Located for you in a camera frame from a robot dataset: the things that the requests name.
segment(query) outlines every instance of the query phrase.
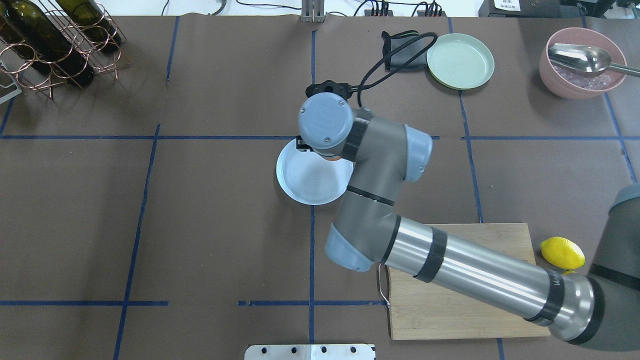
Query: lemon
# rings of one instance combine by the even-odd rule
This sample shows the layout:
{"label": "lemon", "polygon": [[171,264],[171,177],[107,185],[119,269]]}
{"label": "lemon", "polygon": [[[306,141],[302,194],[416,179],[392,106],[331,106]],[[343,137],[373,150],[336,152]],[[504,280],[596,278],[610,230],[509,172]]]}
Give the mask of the lemon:
{"label": "lemon", "polygon": [[584,254],[569,239],[555,236],[540,243],[542,256],[552,265],[563,269],[575,269],[584,265]]}

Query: wooden cutting board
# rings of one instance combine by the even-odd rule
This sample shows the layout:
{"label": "wooden cutting board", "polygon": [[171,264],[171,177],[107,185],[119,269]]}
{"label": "wooden cutting board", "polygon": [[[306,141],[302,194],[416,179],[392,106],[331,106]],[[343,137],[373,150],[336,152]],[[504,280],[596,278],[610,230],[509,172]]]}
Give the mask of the wooden cutting board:
{"label": "wooden cutting board", "polygon": [[[527,224],[432,225],[504,254],[535,264]],[[389,268],[393,340],[515,338],[549,336],[523,318]]]}

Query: blue tape line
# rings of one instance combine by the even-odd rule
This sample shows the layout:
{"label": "blue tape line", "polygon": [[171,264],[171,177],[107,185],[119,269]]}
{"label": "blue tape line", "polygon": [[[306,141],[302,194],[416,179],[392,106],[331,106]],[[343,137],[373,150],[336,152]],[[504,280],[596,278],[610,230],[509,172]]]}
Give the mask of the blue tape line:
{"label": "blue tape line", "polygon": [[613,111],[613,107],[611,106],[611,100],[609,99],[609,94],[604,93],[604,100],[607,103],[607,107],[609,108],[609,114],[611,115],[611,120],[613,121],[613,127],[616,129],[616,134],[618,135],[618,141],[620,142],[620,147],[622,148],[622,152],[625,155],[625,162],[627,162],[627,169],[629,170],[629,175],[631,176],[631,180],[634,183],[637,183],[638,180],[636,178],[636,172],[634,172],[634,167],[631,165],[631,160],[629,159],[629,153],[627,152],[627,146],[625,145],[625,141],[622,138],[622,133],[620,132],[620,126],[618,125],[618,119],[616,118],[616,114]]}
{"label": "blue tape line", "polygon": [[235,135],[163,135],[158,136],[159,140],[293,140],[294,135],[285,136],[235,136]]}
{"label": "blue tape line", "polygon": [[315,276],[316,276],[316,206],[311,205],[311,232],[310,232],[310,250],[309,250],[309,343],[315,342],[314,335],[314,302],[315,302]]}
{"label": "blue tape line", "polygon": [[7,140],[153,140],[153,136],[137,135],[3,135]]}
{"label": "blue tape line", "polygon": [[151,146],[151,157],[149,158],[149,166],[147,167],[147,179],[145,180],[145,189],[142,195],[142,204],[140,205],[140,215],[138,217],[138,226],[136,228],[136,239],[133,241],[133,251],[131,253],[131,264],[129,265],[129,276],[127,277],[127,287],[124,291],[124,301],[122,304],[122,312],[120,313],[120,325],[118,326],[118,336],[116,337],[115,351],[113,352],[113,360],[118,360],[120,355],[120,345],[122,344],[122,334],[124,333],[124,324],[127,320],[127,307],[129,305],[129,297],[131,295],[131,284],[133,283],[133,272],[136,268],[136,258],[138,257],[138,246],[140,245],[140,233],[142,228],[142,220],[145,216],[145,208],[147,207],[147,195],[149,191],[149,179],[151,178],[151,170],[154,166],[156,158],[156,147],[158,145],[158,133],[160,132],[160,124],[156,127],[154,135],[154,143]]}
{"label": "blue tape line", "polygon": [[480,224],[484,223],[484,217],[482,214],[482,204],[480,203],[480,191],[478,190],[478,180],[476,177],[476,164],[474,163],[473,149],[471,148],[471,134],[469,132],[469,123],[467,121],[467,112],[465,111],[465,105],[462,103],[462,90],[458,90],[458,97],[460,98],[460,111],[462,112],[462,118],[465,120],[465,139],[467,141],[467,152],[469,156],[469,164],[471,166],[471,179],[474,183],[474,195],[476,196],[476,209],[478,212],[478,221]]}
{"label": "blue tape line", "polygon": [[238,306],[308,306],[307,300],[251,300],[249,303],[246,301],[239,301]]}
{"label": "blue tape line", "polygon": [[382,300],[317,300],[315,304],[317,306],[387,306],[387,303]]}
{"label": "blue tape line", "polygon": [[122,306],[122,301],[2,300],[0,306]]}
{"label": "blue tape line", "polygon": [[[123,303],[103,300],[0,300],[0,306],[122,306]],[[130,301],[129,306],[169,306],[169,302]]]}
{"label": "blue tape line", "polygon": [[15,96],[9,100],[9,105],[6,107],[6,111],[4,112],[4,117],[2,119],[2,125],[0,125],[0,136],[4,132],[4,127],[6,126],[7,121],[9,121],[9,114],[11,113],[11,109],[13,108],[13,101],[15,100]]}
{"label": "blue tape line", "polygon": [[171,74],[171,63],[173,62],[173,50],[175,50],[175,39],[178,37],[178,24],[180,24],[180,17],[175,17],[175,24],[173,25],[173,38],[171,39],[171,50],[169,50],[169,61],[166,63],[166,80],[171,81],[169,75]]}
{"label": "blue tape line", "polygon": [[617,136],[470,136],[471,140],[580,140],[602,141],[618,140]]}
{"label": "blue tape line", "polygon": [[127,306],[122,306],[120,313],[120,325],[118,325],[118,336],[116,338],[116,349],[113,351],[113,360],[118,360],[120,356],[120,345],[122,344],[122,334],[124,333],[124,323],[127,319]]}
{"label": "blue tape line", "polygon": [[[153,140],[150,135],[4,135],[6,140]],[[294,135],[162,135],[158,140],[293,140]]]}
{"label": "blue tape line", "polygon": [[500,360],[504,360],[504,347],[502,346],[502,338],[497,338],[498,341],[498,356],[500,356]]}
{"label": "blue tape line", "polygon": [[311,31],[311,83],[316,83],[316,31]]}

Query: pink bowl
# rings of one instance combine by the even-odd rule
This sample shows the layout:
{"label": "pink bowl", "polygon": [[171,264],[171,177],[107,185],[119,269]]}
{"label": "pink bowl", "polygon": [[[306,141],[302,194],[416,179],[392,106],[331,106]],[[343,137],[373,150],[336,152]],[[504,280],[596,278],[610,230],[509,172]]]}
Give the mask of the pink bowl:
{"label": "pink bowl", "polygon": [[606,91],[615,88],[616,86],[620,85],[620,83],[622,83],[622,81],[625,79],[626,75],[620,74],[619,72],[607,70],[605,71],[605,74],[609,75],[609,77],[611,78],[611,82],[609,83],[609,86],[607,86],[607,88],[603,90],[589,90],[571,84],[569,81],[565,80],[565,78],[560,76],[560,74],[558,74],[553,66],[551,66],[551,61],[549,61],[547,50],[549,49],[549,47],[556,43],[601,47],[602,49],[608,51],[609,54],[611,54],[612,62],[623,65],[627,64],[627,60],[622,54],[620,48],[613,41],[611,41],[611,39],[607,38],[603,34],[584,28],[562,29],[551,35],[551,37],[547,41],[547,45],[542,50],[542,55],[540,56],[540,77],[542,78],[542,82],[554,94],[567,99],[589,99],[590,97],[598,96]]}

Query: light green plate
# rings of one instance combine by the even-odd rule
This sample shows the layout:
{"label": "light green plate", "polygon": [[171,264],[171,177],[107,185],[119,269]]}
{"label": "light green plate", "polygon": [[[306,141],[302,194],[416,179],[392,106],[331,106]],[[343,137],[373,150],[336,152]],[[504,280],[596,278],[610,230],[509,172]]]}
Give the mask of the light green plate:
{"label": "light green plate", "polygon": [[468,90],[484,84],[495,66],[489,48],[465,34],[438,37],[427,51],[427,63],[436,80],[456,90]]}

